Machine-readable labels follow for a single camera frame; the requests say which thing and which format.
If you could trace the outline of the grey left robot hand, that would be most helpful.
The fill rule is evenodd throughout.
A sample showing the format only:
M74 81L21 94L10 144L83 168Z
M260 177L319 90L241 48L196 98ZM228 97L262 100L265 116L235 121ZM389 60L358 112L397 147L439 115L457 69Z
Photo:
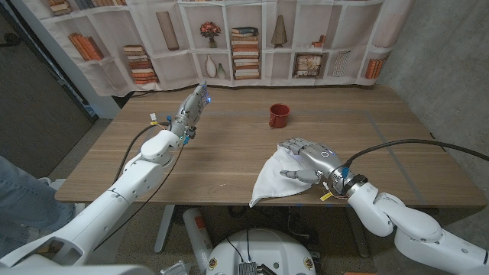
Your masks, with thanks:
M207 82L202 81L180 104L176 116L171 122L170 131L183 140L187 131L198 123L203 109L210 102Z

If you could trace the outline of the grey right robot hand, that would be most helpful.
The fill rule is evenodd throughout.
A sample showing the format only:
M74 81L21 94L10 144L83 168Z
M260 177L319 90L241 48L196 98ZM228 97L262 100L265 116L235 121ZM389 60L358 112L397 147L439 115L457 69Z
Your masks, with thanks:
M324 144L295 137L279 145L291 150L294 156L300 157L308 170L315 170L328 180L340 195L352 195L351 188L368 182L366 176L353 174L350 170L345 172L337 153Z

